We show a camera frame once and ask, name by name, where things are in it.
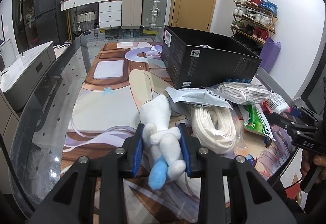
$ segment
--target gray suitcase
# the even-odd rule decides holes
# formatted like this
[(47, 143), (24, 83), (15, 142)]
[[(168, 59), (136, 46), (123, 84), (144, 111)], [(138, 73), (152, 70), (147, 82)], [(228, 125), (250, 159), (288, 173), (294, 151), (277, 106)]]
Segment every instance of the gray suitcase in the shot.
[(167, 0), (143, 0), (142, 25), (164, 26)]
[(121, 28), (139, 29), (141, 26), (142, 0), (122, 0)]

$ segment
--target coiled white rope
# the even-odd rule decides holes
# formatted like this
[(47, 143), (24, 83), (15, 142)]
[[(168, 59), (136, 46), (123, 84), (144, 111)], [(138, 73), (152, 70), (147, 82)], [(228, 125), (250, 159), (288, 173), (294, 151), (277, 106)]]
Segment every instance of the coiled white rope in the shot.
[(265, 88), (253, 86), (251, 84), (229, 82), (216, 87), (225, 99), (237, 104), (250, 102), (251, 104), (259, 104), (268, 99), (270, 92)]
[(224, 154), (233, 149), (236, 130), (229, 108), (193, 107), (191, 120), (192, 131), (202, 146), (210, 148), (217, 154)]

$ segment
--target plush toy's blue foot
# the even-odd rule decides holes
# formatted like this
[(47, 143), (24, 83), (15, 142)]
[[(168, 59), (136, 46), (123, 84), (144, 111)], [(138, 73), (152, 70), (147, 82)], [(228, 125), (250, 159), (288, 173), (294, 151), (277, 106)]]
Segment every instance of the plush toy's blue foot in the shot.
[(163, 156), (159, 157), (148, 177), (148, 185), (153, 190), (159, 190), (163, 187), (167, 175), (167, 163)]

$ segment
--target beige suitcase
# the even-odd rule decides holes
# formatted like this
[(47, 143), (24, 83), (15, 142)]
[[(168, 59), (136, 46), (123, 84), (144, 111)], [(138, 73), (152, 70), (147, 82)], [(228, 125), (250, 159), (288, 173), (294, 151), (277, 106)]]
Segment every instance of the beige suitcase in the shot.
[(143, 0), (122, 0), (121, 28), (139, 29)]

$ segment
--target drawer handle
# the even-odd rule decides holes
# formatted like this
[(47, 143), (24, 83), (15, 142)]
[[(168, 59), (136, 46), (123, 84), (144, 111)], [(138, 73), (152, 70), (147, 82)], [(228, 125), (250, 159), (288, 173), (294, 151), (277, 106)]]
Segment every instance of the drawer handle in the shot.
[(36, 66), (36, 71), (37, 71), (37, 72), (40, 72), (40, 70), (41, 70), (42, 68), (43, 68), (43, 64), (42, 64), (42, 62), (40, 62), (40, 64)]

